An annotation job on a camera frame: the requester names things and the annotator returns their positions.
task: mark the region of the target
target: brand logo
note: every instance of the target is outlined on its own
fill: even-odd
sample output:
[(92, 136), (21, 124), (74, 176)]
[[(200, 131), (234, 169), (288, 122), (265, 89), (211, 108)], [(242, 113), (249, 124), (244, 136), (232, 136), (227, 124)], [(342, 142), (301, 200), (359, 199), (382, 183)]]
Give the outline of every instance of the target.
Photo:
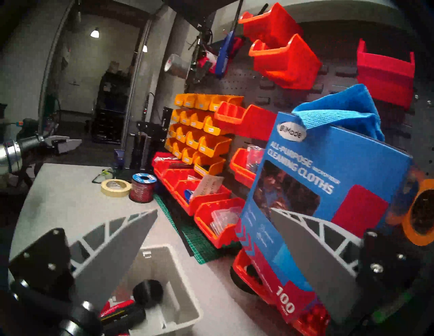
[(306, 137), (306, 129), (293, 122), (286, 122), (277, 125), (279, 135), (289, 141), (301, 142)]

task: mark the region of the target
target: pegboard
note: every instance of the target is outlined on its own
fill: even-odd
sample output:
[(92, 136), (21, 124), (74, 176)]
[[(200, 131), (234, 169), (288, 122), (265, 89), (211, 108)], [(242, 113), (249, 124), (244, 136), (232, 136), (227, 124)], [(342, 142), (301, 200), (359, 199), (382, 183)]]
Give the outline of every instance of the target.
[[(434, 176), (434, 82), (430, 59), (424, 59), (424, 48), (405, 31), (358, 21), (323, 21), (300, 24), (304, 40), (323, 63), (316, 82), (309, 91), (283, 89), (253, 70), (253, 58), (248, 56), (252, 42), (247, 39), (244, 46), (228, 65), (221, 80), (207, 76), (190, 88), (192, 93), (242, 95), (243, 106), (254, 104), (273, 111), (291, 112), (297, 105), (337, 93), (357, 84), (357, 47), (360, 38), (366, 42), (369, 53), (390, 56), (409, 61), (414, 51), (416, 73), (414, 79), (415, 98), (408, 111), (397, 105), (374, 100), (381, 118), (381, 130), (385, 142), (411, 154), (416, 165), (427, 176)], [(264, 147), (265, 141), (235, 136), (229, 162), (235, 150), (253, 143)], [(237, 186), (236, 194), (246, 196), (248, 189)]]

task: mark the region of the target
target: duct tape roll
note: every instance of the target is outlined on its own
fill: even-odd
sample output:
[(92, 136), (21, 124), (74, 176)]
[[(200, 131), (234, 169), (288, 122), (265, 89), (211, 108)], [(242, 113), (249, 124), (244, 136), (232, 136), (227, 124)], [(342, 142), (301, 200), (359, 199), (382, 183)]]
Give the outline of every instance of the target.
[(434, 179), (426, 179), (419, 185), (410, 210), (402, 221), (407, 238), (415, 245), (426, 246), (434, 241)]
[(130, 193), (131, 184), (121, 179), (107, 179), (101, 182), (101, 192), (110, 197), (125, 197)]
[(187, 78), (189, 68), (190, 64), (176, 54), (170, 55), (166, 64), (164, 65), (165, 72), (182, 79)]

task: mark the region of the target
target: light fixture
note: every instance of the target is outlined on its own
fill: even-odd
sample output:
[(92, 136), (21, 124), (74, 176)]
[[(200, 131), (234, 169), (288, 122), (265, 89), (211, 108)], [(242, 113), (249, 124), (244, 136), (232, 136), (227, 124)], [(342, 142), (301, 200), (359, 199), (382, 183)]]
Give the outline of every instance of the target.
[(95, 28), (95, 30), (90, 34), (90, 36), (95, 37), (96, 39), (99, 38), (98, 27)]

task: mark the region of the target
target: clear plastic bag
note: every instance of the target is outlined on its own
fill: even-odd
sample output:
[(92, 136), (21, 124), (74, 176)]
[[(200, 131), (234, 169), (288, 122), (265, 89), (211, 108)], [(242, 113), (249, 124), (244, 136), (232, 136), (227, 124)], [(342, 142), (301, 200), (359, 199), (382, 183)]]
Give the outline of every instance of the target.
[(256, 174), (262, 157), (264, 156), (264, 149), (255, 145), (247, 147), (247, 162), (246, 169)]
[(243, 208), (240, 206), (234, 206), (229, 209), (214, 210), (211, 213), (213, 222), (210, 224), (211, 229), (214, 231), (216, 236), (221, 235), (223, 230), (229, 224), (236, 224), (240, 218)]

